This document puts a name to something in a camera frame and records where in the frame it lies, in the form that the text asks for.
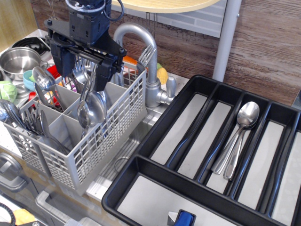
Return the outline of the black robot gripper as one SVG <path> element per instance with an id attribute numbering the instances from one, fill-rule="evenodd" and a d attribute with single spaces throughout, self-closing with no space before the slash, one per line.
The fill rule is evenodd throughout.
<path id="1" fill-rule="evenodd" d="M 116 57 L 105 57 L 98 64 L 94 91 L 104 91 L 107 82 L 123 67 L 121 59 L 126 51 L 109 35 L 110 22 L 120 20 L 124 14 L 122 1 L 121 14 L 111 17 L 111 0 L 67 0 L 69 20 L 47 19 L 48 41 L 52 58 L 58 73 L 67 77 L 72 73 L 75 56 L 89 58 L 90 49 L 98 50 Z"/>

